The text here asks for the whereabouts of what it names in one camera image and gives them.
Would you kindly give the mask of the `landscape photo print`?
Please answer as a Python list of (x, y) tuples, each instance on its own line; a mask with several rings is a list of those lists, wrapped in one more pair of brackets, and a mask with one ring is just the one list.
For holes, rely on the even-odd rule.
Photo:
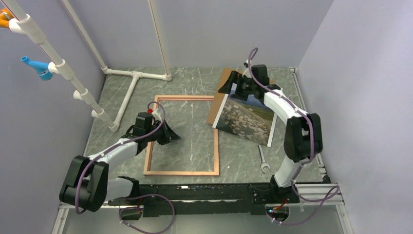
[(226, 94), (212, 120), (212, 127), (257, 144), (272, 145), (277, 115), (253, 95), (246, 100), (235, 98), (235, 91)]

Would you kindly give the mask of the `brown backing board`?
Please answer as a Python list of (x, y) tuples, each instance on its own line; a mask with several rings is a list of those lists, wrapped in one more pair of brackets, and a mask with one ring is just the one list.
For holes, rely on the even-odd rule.
[[(218, 90), (226, 83), (232, 71), (239, 73), (239, 71), (230, 68), (224, 68), (222, 71), (221, 77), (218, 80), (218, 87), (216, 89), (213, 102), (211, 104), (208, 116), (206, 118), (206, 122), (208, 124), (213, 124), (218, 115), (221, 104), (225, 99), (225, 94), (219, 93)], [(232, 98), (231, 95), (233, 94), (235, 88), (236, 84), (233, 85), (231, 93), (228, 96), (228, 99), (236, 102), (236, 104), (242, 104), (247, 110), (252, 111), (253, 113), (259, 115), (265, 120), (268, 120), (270, 123), (277, 118), (273, 111), (261, 104), (253, 95), (249, 95), (246, 101)]]

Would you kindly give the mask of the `wooden picture frame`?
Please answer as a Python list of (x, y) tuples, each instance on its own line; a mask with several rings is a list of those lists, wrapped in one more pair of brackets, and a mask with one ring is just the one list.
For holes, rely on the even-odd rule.
[[(213, 101), (214, 96), (202, 95), (156, 95), (154, 98), (154, 108), (159, 107), (159, 101)], [(146, 148), (145, 164), (143, 169), (144, 176), (219, 176), (219, 134), (218, 130), (213, 130), (213, 171), (151, 171), (153, 142), (148, 143)]]

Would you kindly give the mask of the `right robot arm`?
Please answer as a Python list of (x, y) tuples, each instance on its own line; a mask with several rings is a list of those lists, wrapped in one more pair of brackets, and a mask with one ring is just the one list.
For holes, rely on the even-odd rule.
[(233, 94), (242, 101), (253, 95), (285, 124), (283, 147), (286, 156), (272, 175), (273, 186), (268, 189), (269, 198), (281, 202), (287, 192), (296, 190), (294, 183), (302, 167), (323, 149), (319, 115), (302, 110), (284, 95), (281, 87), (271, 84), (267, 67), (263, 64), (247, 65), (244, 73), (231, 71), (218, 93)]

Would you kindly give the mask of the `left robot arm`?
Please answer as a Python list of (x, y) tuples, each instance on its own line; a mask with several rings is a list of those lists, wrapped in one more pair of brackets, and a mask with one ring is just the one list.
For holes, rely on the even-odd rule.
[(141, 153), (151, 142), (166, 145), (179, 140), (181, 137), (159, 114), (140, 112), (115, 144), (94, 155), (72, 159), (59, 200), (74, 205), (79, 214), (96, 212), (104, 202), (118, 198), (135, 204), (141, 195), (139, 181), (127, 176), (109, 179), (110, 171)]

